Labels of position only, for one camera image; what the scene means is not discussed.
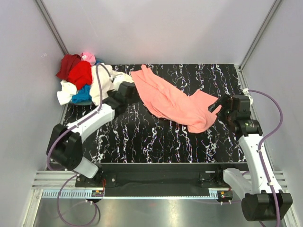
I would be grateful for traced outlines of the salmon pink t shirt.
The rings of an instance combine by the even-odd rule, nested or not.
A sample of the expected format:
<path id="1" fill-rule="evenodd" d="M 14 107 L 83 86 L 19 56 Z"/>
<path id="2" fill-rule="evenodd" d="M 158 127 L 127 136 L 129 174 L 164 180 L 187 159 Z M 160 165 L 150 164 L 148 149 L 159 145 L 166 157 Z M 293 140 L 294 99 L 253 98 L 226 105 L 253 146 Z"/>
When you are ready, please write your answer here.
<path id="1" fill-rule="evenodd" d="M 190 133 L 202 133 L 215 123 L 222 106 L 213 112 L 208 111 L 208 107 L 218 100 L 217 97 L 199 89 L 187 96 L 145 65 L 130 74 L 144 106 L 157 118 L 185 125 Z"/>

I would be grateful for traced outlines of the white t shirt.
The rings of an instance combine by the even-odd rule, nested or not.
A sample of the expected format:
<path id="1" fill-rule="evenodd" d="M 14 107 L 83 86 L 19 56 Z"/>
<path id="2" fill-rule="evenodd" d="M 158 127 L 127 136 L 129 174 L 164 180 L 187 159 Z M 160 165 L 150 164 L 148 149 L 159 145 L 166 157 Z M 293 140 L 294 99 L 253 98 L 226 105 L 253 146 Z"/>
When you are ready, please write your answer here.
<path id="1" fill-rule="evenodd" d="M 77 88 L 66 80 L 62 80 L 60 84 L 62 88 L 61 91 L 57 92 L 57 99 L 60 105 L 65 105 L 71 101 L 73 95 L 77 94 Z"/>

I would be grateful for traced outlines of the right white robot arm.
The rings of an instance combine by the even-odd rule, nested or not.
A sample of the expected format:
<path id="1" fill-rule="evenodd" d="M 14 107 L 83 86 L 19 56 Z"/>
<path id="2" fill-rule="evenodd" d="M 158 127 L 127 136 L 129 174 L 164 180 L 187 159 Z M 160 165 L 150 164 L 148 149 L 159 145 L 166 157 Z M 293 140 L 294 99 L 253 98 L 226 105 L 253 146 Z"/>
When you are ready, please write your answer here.
<path id="1" fill-rule="evenodd" d="M 210 112 L 216 111 L 220 121 L 228 126 L 247 160 L 250 180 L 236 168 L 227 168 L 215 175 L 219 187 L 230 186 L 241 200 L 241 209 L 247 221 L 274 220 L 276 226 L 291 208 L 293 198 L 290 193 L 283 192 L 272 170 L 264 147 L 265 140 L 273 135 L 282 125 L 279 124 L 267 135 L 263 135 L 258 120 L 251 118 L 251 89 L 244 89 L 241 95 L 224 94 L 208 107 Z"/>

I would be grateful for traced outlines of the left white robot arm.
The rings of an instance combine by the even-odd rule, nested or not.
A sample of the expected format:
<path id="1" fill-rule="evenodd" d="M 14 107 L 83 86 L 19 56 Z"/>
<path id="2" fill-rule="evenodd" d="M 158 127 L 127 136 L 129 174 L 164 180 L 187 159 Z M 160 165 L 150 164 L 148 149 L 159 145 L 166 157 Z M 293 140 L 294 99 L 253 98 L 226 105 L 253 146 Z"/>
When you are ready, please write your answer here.
<path id="1" fill-rule="evenodd" d="M 101 126 L 123 114 L 127 106 L 139 98 L 130 75 L 109 74 L 108 80 L 114 87 L 92 112 L 68 125 L 54 126 L 46 152 L 47 161 L 54 160 L 64 170 L 85 176 L 91 187 L 102 183 L 101 168 L 84 157 L 83 142 Z"/>

